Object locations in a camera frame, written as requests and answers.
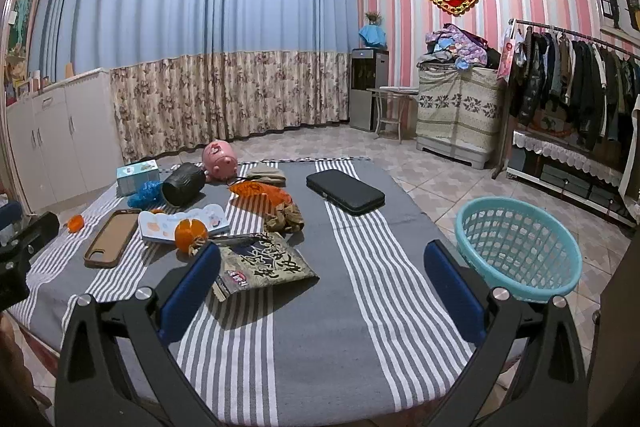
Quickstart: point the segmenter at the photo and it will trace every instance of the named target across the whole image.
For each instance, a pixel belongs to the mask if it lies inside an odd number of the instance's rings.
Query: cabinet door
[[[87,190],[113,184],[123,164],[108,82],[108,74],[100,72],[65,87],[69,127]]]
[[[36,139],[56,200],[68,200],[86,192],[69,131],[66,104],[51,105],[36,113],[35,119]]]
[[[42,161],[31,102],[17,102],[7,108],[6,119],[20,185],[31,210],[36,212],[55,203],[56,198]]]

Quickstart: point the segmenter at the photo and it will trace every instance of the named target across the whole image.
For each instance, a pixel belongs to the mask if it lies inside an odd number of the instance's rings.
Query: blue curtain
[[[40,0],[29,70],[53,81],[181,55],[358,44],[356,0]]]

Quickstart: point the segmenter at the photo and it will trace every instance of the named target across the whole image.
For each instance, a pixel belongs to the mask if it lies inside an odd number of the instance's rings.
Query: cardboard box
[[[118,167],[116,170],[118,180],[118,195],[129,196],[140,190],[145,182],[159,181],[160,171],[156,160],[134,163]]]

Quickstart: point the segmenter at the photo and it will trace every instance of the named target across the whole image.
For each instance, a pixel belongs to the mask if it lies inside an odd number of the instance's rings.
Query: gray tablecloth
[[[425,276],[422,254],[444,239],[385,171],[365,159],[279,162],[287,190],[305,217],[288,238],[320,279],[232,296],[210,294],[180,343],[178,365],[218,418],[236,425],[311,426],[408,409],[442,396],[473,352]],[[252,165],[242,165],[240,175]],[[306,187],[313,172],[337,168],[382,190],[386,205],[353,217]],[[258,232],[263,199],[232,204],[225,185],[206,185],[197,206],[226,207],[231,233]],[[81,232],[62,232],[33,262],[30,297],[11,309],[52,347],[62,344],[77,295],[128,298],[155,286],[180,262],[167,245],[140,232],[113,269],[88,269],[82,254],[126,200],[108,189],[84,213]],[[142,396],[152,393],[122,343]]]

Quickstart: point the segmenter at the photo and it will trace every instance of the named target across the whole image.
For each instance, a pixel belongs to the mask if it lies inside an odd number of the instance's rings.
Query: pile of clothes
[[[472,66],[485,68],[488,61],[495,62],[494,67],[497,68],[495,55],[498,61],[500,55],[488,47],[487,41],[454,24],[447,23],[443,29],[427,33],[424,40],[427,52],[418,59],[419,70],[429,63],[455,64],[459,70],[468,70]]]
[[[631,111],[640,94],[640,66],[594,42],[566,35],[536,33],[529,26],[522,43],[524,63],[516,60],[511,115],[529,125],[547,102],[562,107],[566,122],[578,132],[578,144],[593,150],[599,140],[619,141],[628,152]]]

